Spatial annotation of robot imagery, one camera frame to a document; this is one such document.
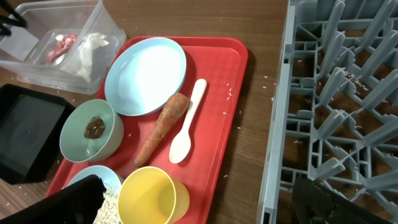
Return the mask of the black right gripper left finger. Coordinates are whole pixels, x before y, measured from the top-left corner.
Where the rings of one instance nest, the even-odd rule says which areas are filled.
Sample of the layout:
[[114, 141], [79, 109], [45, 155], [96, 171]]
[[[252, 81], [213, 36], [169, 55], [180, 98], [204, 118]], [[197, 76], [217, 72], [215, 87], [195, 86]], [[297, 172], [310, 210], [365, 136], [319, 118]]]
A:
[[1, 220], [1, 224], [92, 224], [104, 202], [106, 187], [89, 175], [63, 190]]

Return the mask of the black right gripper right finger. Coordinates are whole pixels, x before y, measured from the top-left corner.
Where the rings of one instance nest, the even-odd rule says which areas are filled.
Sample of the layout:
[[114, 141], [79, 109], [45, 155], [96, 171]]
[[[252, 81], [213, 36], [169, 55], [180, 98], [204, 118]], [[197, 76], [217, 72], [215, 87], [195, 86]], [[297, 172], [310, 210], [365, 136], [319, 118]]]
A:
[[292, 190], [300, 224], [390, 224], [308, 178], [297, 178]]

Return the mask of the light blue rice bowl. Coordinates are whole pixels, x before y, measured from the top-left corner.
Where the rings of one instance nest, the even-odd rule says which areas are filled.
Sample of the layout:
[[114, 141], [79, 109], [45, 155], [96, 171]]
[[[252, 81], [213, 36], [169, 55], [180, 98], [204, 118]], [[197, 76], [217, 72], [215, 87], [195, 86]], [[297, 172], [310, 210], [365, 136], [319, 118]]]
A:
[[77, 173], [71, 181], [69, 181], [68, 185], [74, 184], [79, 180], [85, 178], [89, 175], [97, 175], [102, 181], [106, 188], [104, 193], [104, 202], [101, 208], [98, 210], [97, 216], [94, 219], [94, 224], [117, 224], [120, 223], [120, 219], [118, 217], [118, 196], [121, 190], [122, 183], [124, 179], [118, 176], [113, 170], [109, 167], [95, 165], [89, 166], [79, 173]]

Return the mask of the green bowl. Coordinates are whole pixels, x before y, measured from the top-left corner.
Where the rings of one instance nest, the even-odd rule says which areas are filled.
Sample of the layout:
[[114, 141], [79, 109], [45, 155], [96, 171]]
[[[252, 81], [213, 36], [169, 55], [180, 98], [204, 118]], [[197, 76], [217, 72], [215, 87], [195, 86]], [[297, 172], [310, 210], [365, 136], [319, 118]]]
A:
[[120, 146], [124, 125], [111, 105], [101, 99], [77, 107], [63, 125], [60, 151], [70, 162], [102, 161]]

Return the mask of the brown food lump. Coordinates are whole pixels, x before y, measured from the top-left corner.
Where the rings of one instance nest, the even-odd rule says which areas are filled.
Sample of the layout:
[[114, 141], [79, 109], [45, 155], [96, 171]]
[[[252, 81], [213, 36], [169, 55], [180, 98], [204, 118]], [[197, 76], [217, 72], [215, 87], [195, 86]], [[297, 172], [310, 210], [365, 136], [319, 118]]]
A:
[[90, 119], [84, 130], [84, 137], [87, 139], [98, 139], [105, 131], [105, 123], [99, 116]]

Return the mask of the red snack wrapper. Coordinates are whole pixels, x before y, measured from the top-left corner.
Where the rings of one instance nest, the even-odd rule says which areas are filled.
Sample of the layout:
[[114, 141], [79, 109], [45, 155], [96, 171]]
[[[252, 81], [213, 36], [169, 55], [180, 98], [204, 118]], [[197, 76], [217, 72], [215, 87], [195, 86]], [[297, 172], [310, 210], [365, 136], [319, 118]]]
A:
[[65, 35], [57, 41], [55, 48], [47, 54], [47, 62], [53, 62], [66, 52], [68, 52], [71, 46], [75, 43], [77, 35]]

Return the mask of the white napkin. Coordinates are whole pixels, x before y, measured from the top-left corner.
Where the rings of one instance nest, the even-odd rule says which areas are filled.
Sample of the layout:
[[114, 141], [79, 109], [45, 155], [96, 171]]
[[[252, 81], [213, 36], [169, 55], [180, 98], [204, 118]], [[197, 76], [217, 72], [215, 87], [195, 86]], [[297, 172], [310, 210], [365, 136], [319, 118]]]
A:
[[81, 45], [78, 51], [81, 65], [77, 71], [77, 75], [82, 77], [87, 82], [91, 81], [93, 51], [99, 47], [104, 47], [109, 44], [105, 38], [106, 35], [99, 32], [91, 33], [86, 37], [84, 43]]

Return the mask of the white rice pile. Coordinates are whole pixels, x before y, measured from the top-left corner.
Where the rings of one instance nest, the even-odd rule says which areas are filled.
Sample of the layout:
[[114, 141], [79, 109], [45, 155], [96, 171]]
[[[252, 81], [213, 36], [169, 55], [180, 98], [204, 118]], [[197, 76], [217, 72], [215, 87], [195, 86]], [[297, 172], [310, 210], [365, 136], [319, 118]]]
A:
[[119, 224], [117, 203], [119, 189], [109, 183], [104, 183], [106, 191], [104, 193], [104, 202], [98, 210], [93, 224]]

